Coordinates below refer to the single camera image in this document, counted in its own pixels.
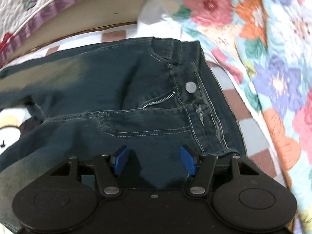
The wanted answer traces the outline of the beige wooden bed rail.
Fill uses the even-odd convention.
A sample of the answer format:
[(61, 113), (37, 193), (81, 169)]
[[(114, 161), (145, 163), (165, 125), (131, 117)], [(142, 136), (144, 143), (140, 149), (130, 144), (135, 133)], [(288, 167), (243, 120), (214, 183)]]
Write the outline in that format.
[(93, 28), (134, 22), (146, 0), (54, 0), (14, 33), (1, 52), (1, 64)]

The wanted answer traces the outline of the floral quilted blanket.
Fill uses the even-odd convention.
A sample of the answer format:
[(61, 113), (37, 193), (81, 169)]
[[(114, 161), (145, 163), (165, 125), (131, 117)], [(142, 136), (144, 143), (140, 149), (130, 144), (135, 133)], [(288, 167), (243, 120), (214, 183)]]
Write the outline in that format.
[(311, 0), (148, 0), (141, 36), (198, 40), (269, 138), (311, 233)]

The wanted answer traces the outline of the white checkered bed sheet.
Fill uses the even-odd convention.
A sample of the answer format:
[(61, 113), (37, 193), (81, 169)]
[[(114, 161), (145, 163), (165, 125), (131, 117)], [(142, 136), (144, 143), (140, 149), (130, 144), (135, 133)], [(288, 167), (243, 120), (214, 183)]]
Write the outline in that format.
[[(148, 27), (143, 32), (134, 22), (99, 27), (85, 32), (78, 32), (49, 41), (39, 47), (28, 50), (25, 54), (4, 63), (3, 69), (17, 66), (34, 59), (45, 58), (56, 52), (83, 47), (92, 44), (110, 43), (135, 37), (169, 37), (181, 41), (192, 41), (185, 33), (174, 32), (173, 27), (157, 29)], [(267, 175), (287, 186), (282, 173), (276, 150), (270, 145), (270, 135), (261, 113), (255, 113), (238, 93), (234, 82), (225, 70), (213, 60), (213, 55), (205, 51), (207, 65), (220, 85), (222, 93), (231, 111), (238, 121), (244, 140), (247, 156)], [(20, 140), (23, 136), (38, 126), (38, 122), (26, 109), (24, 104), (14, 104), (12, 107), (1, 108), (1, 138), (5, 148)]]

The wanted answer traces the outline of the dark blue denim jeans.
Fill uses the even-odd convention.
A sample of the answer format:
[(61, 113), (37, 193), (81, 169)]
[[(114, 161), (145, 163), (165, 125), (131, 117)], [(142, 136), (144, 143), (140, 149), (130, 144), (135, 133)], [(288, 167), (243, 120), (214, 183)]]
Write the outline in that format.
[(243, 138), (198, 41), (153, 37), (63, 50), (1, 71), (1, 108), (40, 125), (1, 155), (1, 224), (20, 229), (14, 195), (57, 164), (130, 149), (120, 184), (176, 188), (180, 148), (245, 155)]

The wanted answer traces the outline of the white bear strawberry quilt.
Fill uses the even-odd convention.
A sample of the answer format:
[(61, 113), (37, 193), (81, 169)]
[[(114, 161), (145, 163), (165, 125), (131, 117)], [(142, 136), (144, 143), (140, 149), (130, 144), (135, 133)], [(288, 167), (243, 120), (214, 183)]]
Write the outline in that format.
[(1, 0), (1, 65), (45, 22), (82, 0)]

